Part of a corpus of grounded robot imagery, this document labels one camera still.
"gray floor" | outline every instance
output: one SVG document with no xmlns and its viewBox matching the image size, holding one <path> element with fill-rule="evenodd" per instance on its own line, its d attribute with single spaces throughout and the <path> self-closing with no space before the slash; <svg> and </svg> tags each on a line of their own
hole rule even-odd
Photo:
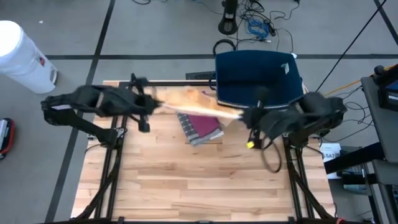
<svg viewBox="0 0 398 224">
<path fill-rule="evenodd" d="M 221 12 L 221 1 L 205 1 Z M 291 0 L 261 0 L 266 14 L 271 10 L 288 12 L 296 6 Z M 18 22 L 46 55 L 93 55 L 110 0 L 0 0 L 0 20 Z M 388 0 L 385 11 L 395 30 L 398 16 L 394 9 L 398 0 Z M 317 55 L 337 57 L 353 40 L 376 10 L 373 0 L 303 0 L 289 21 L 276 20 L 275 26 L 290 31 L 294 38 L 297 65 L 306 86 L 315 90 L 332 68 L 336 59 L 319 59 Z M 173 55 L 210 54 L 213 44 L 225 36 L 216 27 L 220 16 L 203 5 L 188 0 L 154 0 L 139 6 L 130 0 L 116 0 L 101 51 L 102 55 Z M 279 50 L 291 51 L 290 37 L 279 31 Z M 251 37 L 244 29 L 239 38 Z M 271 43 L 248 43 L 239 49 L 275 50 Z M 353 45 L 348 54 L 365 55 L 368 59 L 344 59 L 322 87 L 328 92 L 372 73 L 376 65 L 392 65 L 395 59 L 376 59 L 371 54 L 398 54 L 382 16 L 378 14 Z M 49 95 L 59 95 L 84 85 L 91 60 L 54 60 L 62 72 L 57 88 Z M 134 72 L 149 79 L 184 79 L 189 72 L 214 70 L 212 59 L 181 60 L 100 60 L 93 83 L 103 80 L 127 80 Z M 58 174 L 63 162 L 71 128 L 48 125 L 40 110 L 47 95 L 34 95 L 19 84 L 0 76 L 0 116 L 16 121 L 17 137 L 7 158 L 0 161 L 0 220 L 2 223 L 38 223 L 45 220 Z M 366 105 L 359 91 L 347 100 Z M 346 119 L 359 119 L 361 111 L 347 112 Z M 336 140 L 364 127 L 347 122 L 333 130 L 327 138 Z M 366 146 L 377 141 L 374 128 L 341 141 L 347 146 Z M 67 178 L 56 212 L 56 220 L 66 220 L 72 210 L 77 182 L 83 163 L 85 135 L 78 135 Z M 359 219 L 357 214 L 369 210 L 366 197 L 353 195 L 331 183 L 338 215 Z"/>
</svg>

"black floor line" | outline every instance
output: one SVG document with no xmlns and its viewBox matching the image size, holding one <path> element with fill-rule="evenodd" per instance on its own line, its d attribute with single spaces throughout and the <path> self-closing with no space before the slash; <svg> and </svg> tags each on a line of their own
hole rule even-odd
<svg viewBox="0 0 398 224">
<path fill-rule="evenodd" d="M 379 7 L 381 5 L 379 0 L 374 0 L 374 3 L 376 4 L 376 7 Z M 398 45 L 398 34 L 397 31 L 395 30 L 394 26 L 392 25 L 390 19 L 388 18 L 385 10 L 383 9 L 383 7 L 381 7 L 380 9 L 380 15 L 383 18 L 384 22 L 387 25 L 388 30 L 390 31 L 392 38 L 394 38 L 394 41 L 396 42 L 396 44 Z"/>
<path fill-rule="evenodd" d="M 340 54 L 297 54 L 297 59 L 339 59 Z M 212 54 L 176 55 L 47 55 L 50 60 L 189 60 L 214 59 Z M 398 54 L 347 54 L 344 59 L 398 59 Z"/>
<path fill-rule="evenodd" d="M 93 60 L 91 62 L 91 66 L 90 66 L 90 71 L 87 74 L 87 79 L 86 79 L 86 85 L 92 84 L 93 83 L 93 79 L 94 79 L 94 75 L 95 75 L 95 70 L 97 68 L 98 65 L 98 60 L 99 60 L 99 56 L 101 54 L 101 50 L 102 47 L 104 45 L 104 41 L 105 41 L 105 36 L 106 36 L 106 32 L 108 31 L 108 26 L 109 26 L 109 22 L 111 20 L 111 16 L 112 16 L 112 12 L 113 12 L 113 8 L 115 5 L 116 0 L 111 0 L 108 6 L 108 11 L 106 12 L 105 15 L 105 20 L 102 26 L 102 30 L 101 33 L 99 35 L 99 39 L 98 39 L 98 43 L 95 49 L 95 53 L 93 56 Z M 77 113 L 77 115 L 79 117 L 83 116 L 83 113 Z M 47 215 L 45 217 L 45 222 L 53 222 L 55 215 L 57 214 L 57 209 L 58 209 L 58 205 L 61 199 L 61 194 L 62 194 L 62 190 L 63 190 L 63 186 L 65 184 L 65 180 L 67 178 L 67 174 L 68 174 L 68 169 L 69 169 L 69 165 L 70 165 L 70 161 L 72 159 L 72 155 L 73 155 L 73 151 L 75 149 L 75 144 L 76 144 L 76 140 L 77 140 L 77 136 L 78 136 L 78 130 L 73 128 L 70 134 L 70 138 L 68 141 L 68 145 L 65 151 L 65 155 L 63 157 L 63 161 L 61 164 L 61 169 L 58 175 L 58 179 L 57 179 L 57 183 L 55 184 L 55 188 L 52 194 L 52 198 L 50 201 L 50 206 L 49 209 L 47 211 Z"/>
</svg>

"wooden table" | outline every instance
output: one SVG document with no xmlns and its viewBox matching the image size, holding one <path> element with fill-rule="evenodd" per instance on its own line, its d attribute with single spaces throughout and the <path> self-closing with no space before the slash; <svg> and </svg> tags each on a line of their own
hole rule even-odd
<svg viewBox="0 0 398 224">
<path fill-rule="evenodd" d="M 104 84 L 118 86 L 119 82 Z M 198 88 L 214 94 L 207 86 Z M 109 128 L 111 120 L 96 117 L 94 123 Z M 150 133 L 140 133 L 135 121 L 127 122 L 114 219 L 287 221 L 295 216 L 281 140 L 275 143 L 283 157 L 282 170 L 272 174 L 265 170 L 259 151 L 247 149 L 249 131 L 243 123 L 233 121 L 223 128 L 224 136 L 197 147 L 189 145 L 173 111 L 157 110 L 149 123 Z M 89 141 L 88 146 L 97 143 Z M 317 141 L 311 140 L 310 146 L 318 149 Z M 86 153 L 71 217 L 80 214 L 97 192 L 105 151 L 94 147 Z M 266 157 L 277 165 L 274 149 L 268 149 Z M 304 149 L 303 161 L 310 190 L 333 215 L 321 155 Z M 306 215 L 303 198 L 300 192 Z"/>
</svg>

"yellow tag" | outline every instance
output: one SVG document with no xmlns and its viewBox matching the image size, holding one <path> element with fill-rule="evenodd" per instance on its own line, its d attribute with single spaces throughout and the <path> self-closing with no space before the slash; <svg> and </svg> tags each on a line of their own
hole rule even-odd
<svg viewBox="0 0 398 224">
<path fill-rule="evenodd" d="M 248 147 L 248 149 L 253 148 L 253 146 L 254 146 L 254 142 L 252 142 L 252 141 L 246 143 L 246 147 Z"/>
</svg>

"wooden plank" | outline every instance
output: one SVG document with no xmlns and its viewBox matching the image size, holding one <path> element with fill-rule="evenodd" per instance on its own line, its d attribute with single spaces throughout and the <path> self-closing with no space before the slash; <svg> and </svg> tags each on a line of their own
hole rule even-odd
<svg viewBox="0 0 398 224">
<path fill-rule="evenodd" d="M 214 94 L 207 86 L 201 91 Z M 111 120 L 96 116 L 94 123 L 108 128 Z M 133 121 L 127 123 L 114 219 L 124 216 L 131 221 L 286 221 L 288 216 L 294 216 L 280 139 L 275 141 L 277 148 L 272 146 L 266 151 L 272 167 L 279 163 L 276 150 L 282 154 L 282 170 L 272 174 L 264 169 L 260 152 L 246 148 L 249 131 L 243 123 L 234 121 L 223 128 L 225 135 L 221 138 L 193 147 L 174 111 L 157 110 L 149 122 L 150 133 L 140 133 Z M 89 146 L 97 143 L 90 141 Z M 310 145 L 317 147 L 315 141 Z M 100 186 L 105 152 L 104 148 L 94 147 L 86 153 L 73 217 L 83 211 Z M 311 191 L 333 214 L 321 155 L 304 149 L 303 161 Z M 303 198 L 300 204 L 306 212 Z"/>
</svg>

